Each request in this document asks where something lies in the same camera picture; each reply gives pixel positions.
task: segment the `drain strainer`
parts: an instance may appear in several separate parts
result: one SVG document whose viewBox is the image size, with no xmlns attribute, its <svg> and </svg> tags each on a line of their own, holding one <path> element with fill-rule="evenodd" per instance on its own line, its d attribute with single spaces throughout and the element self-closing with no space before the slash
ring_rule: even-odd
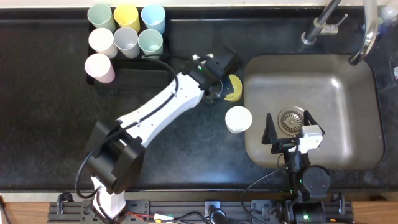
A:
<svg viewBox="0 0 398 224">
<path fill-rule="evenodd" d="M 298 106 L 283 109 L 278 115 L 279 128 L 290 136 L 298 134 L 303 126 L 303 112 Z"/>
</svg>

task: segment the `wooden surface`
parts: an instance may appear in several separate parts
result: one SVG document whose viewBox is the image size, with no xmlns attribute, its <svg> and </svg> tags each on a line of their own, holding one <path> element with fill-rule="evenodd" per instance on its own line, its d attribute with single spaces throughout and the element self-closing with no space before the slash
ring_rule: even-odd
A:
<svg viewBox="0 0 398 224">
<path fill-rule="evenodd" d="M 47 222 L 49 202 L 8 202 L 13 224 Z M 355 224 L 398 223 L 398 202 L 353 202 Z M 2 214 L 2 223 L 6 224 Z"/>
</svg>

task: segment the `faucet handle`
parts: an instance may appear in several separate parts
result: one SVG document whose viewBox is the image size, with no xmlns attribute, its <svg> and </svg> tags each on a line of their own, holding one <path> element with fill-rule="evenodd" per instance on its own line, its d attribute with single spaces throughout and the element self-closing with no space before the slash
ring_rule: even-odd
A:
<svg viewBox="0 0 398 224">
<path fill-rule="evenodd" d="M 348 17 L 348 14 L 345 14 L 344 17 L 336 24 L 326 24 L 324 28 L 321 30 L 320 35 L 336 35 L 338 33 L 338 26 Z"/>
</svg>

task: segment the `sink basin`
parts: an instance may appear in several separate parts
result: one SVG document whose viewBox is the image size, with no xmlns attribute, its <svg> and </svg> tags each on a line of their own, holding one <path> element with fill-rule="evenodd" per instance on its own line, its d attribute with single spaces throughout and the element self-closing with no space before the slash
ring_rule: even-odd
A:
<svg viewBox="0 0 398 224">
<path fill-rule="evenodd" d="M 253 122 L 245 133 L 246 151 L 263 167 L 277 167 L 278 154 L 261 144 L 266 114 L 279 138 L 291 137 L 308 110 L 325 130 L 318 149 L 308 152 L 313 165 L 365 169 L 383 157 L 379 105 L 373 72 L 349 55 L 263 55 L 244 70 L 244 106 Z"/>
</svg>

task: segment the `chrome faucet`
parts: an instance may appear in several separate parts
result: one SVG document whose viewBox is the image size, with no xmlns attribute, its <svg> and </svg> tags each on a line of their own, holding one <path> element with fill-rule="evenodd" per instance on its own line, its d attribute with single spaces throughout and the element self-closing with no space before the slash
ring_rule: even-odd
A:
<svg viewBox="0 0 398 224">
<path fill-rule="evenodd" d="M 321 15 L 314 19 L 309 31 L 302 34 L 301 39 L 304 44 L 310 45 L 315 43 L 317 40 L 317 35 L 319 35 L 322 29 L 326 26 L 326 20 L 330 17 L 330 14 L 336 9 L 340 2 L 341 0 L 332 0 L 323 10 Z M 376 0 L 363 0 L 363 4 L 366 23 L 364 40 L 360 50 L 349 58 L 348 63 L 350 65 L 357 65 L 366 57 L 377 36 L 377 30 L 379 26 L 377 2 Z"/>
</svg>

